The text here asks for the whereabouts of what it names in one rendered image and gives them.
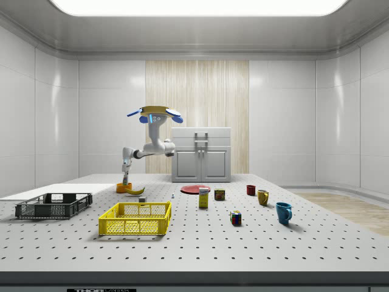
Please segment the yellow basket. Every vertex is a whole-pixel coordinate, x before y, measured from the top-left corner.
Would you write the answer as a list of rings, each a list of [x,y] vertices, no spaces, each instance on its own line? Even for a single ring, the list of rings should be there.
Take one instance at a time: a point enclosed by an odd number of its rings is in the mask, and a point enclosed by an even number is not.
[[[165,235],[171,202],[117,203],[98,219],[100,235]]]

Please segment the red plate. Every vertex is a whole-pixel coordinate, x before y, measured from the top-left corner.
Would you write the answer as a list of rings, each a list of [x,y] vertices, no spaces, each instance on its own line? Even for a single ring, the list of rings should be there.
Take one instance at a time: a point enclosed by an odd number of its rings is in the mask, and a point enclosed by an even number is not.
[[[206,189],[207,192],[210,191],[210,187],[209,186],[204,186],[204,185],[188,185],[188,186],[181,187],[181,192],[189,194],[189,195],[199,195],[200,188]]]

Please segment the white cabinet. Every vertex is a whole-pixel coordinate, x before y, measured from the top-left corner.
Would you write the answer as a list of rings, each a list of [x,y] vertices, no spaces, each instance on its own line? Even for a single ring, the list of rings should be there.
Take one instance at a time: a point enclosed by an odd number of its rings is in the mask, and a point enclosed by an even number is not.
[[[230,127],[173,127],[173,182],[229,182]]]

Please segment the yellow white box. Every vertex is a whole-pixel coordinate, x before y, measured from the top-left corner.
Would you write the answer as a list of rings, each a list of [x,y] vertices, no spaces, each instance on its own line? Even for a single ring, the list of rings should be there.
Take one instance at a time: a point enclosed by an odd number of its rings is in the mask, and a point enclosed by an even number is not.
[[[208,208],[208,194],[210,189],[208,187],[199,188],[199,207]]]

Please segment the dark grey basket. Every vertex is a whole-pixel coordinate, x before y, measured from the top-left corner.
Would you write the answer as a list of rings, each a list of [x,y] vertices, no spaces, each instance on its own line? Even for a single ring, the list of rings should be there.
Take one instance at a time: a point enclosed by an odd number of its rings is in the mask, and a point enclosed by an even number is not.
[[[18,203],[19,219],[71,218],[92,204],[92,193],[45,193]]]

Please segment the blue mug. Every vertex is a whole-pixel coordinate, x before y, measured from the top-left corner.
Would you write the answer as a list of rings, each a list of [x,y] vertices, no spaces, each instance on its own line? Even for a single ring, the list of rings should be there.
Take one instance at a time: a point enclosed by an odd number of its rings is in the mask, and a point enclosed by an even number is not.
[[[292,218],[292,206],[288,203],[278,202],[276,204],[278,221],[280,224],[287,225]]]

